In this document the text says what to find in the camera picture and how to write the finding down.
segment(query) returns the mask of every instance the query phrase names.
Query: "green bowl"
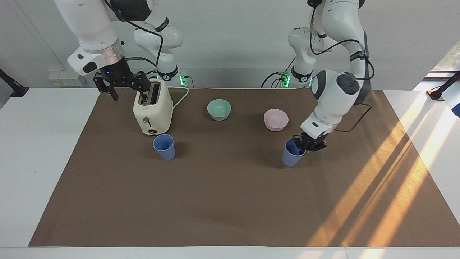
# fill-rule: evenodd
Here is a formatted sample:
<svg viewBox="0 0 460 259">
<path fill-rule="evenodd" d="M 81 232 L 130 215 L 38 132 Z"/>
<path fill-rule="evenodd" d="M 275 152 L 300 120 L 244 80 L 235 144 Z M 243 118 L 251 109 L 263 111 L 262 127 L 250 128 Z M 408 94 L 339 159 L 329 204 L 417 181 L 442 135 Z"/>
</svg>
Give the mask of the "green bowl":
<svg viewBox="0 0 460 259">
<path fill-rule="evenodd" d="M 224 99 L 216 99 L 207 105 L 207 112 L 213 120 L 222 121 L 228 118 L 231 105 Z"/>
</svg>

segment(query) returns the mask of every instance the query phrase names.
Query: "plastic cup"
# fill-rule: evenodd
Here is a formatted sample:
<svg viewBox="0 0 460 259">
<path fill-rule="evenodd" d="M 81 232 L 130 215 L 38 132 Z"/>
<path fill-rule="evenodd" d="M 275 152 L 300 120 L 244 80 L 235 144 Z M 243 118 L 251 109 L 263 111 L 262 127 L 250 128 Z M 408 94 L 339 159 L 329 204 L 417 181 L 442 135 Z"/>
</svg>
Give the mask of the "plastic cup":
<svg viewBox="0 0 460 259">
<path fill-rule="evenodd" d="M 306 150 L 303 152 L 297 148 L 294 143 L 294 139 L 291 138 L 286 141 L 284 145 L 283 163 L 287 166 L 294 166 L 304 155 L 307 153 Z"/>
<path fill-rule="evenodd" d="M 153 148 L 164 160 L 172 160 L 176 155 L 174 150 L 174 139 L 168 134 L 162 134 L 153 140 Z"/>
</svg>

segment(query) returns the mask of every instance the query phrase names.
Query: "green light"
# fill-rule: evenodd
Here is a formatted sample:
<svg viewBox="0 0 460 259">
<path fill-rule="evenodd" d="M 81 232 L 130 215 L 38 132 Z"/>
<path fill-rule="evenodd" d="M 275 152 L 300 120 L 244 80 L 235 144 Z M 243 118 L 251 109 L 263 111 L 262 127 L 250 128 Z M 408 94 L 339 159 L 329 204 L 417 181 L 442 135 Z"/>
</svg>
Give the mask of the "green light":
<svg viewBox="0 0 460 259">
<path fill-rule="evenodd" d="M 186 86 L 187 85 L 187 79 L 185 79 L 182 75 L 179 75 L 179 78 L 180 78 L 180 84 L 182 86 Z"/>
<path fill-rule="evenodd" d="M 284 78 L 284 81 L 283 81 L 283 87 L 288 88 L 289 87 L 289 82 L 291 81 L 291 77 L 287 73 L 285 73 L 284 76 L 285 76 L 285 78 Z"/>
</svg>

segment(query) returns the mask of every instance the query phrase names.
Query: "bowl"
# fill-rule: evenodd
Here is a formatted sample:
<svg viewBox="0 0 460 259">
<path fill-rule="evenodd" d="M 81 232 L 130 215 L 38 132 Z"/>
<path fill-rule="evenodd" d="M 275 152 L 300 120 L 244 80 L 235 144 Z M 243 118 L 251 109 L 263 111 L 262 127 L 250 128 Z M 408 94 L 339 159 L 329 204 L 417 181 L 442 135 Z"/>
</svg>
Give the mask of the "bowl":
<svg viewBox="0 0 460 259">
<path fill-rule="evenodd" d="M 228 118 L 231 105 L 224 99 L 216 99 L 207 105 L 207 112 L 216 121 L 223 121 Z"/>
<path fill-rule="evenodd" d="M 282 110 L 271 109 L 264 114 L 264 122 L 267 129 L 281 131 L 289 123 L 289 117 Z"/>
</svg>

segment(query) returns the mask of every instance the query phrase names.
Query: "pink bowl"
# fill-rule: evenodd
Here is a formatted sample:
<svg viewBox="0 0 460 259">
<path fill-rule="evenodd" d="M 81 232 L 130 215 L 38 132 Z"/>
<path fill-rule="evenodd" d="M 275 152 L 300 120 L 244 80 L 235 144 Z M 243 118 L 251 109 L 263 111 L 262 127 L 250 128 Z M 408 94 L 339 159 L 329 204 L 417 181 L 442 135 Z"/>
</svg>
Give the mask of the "pink bowl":
<svg viewBox="0 0 460 259">
<path fill-rule="evenodd" d="M 271 131 L 281 131 L 289 122 L 288 115 L 282 110 L 271 109 L 264 114 L 265 126 Z"/>
</svg>

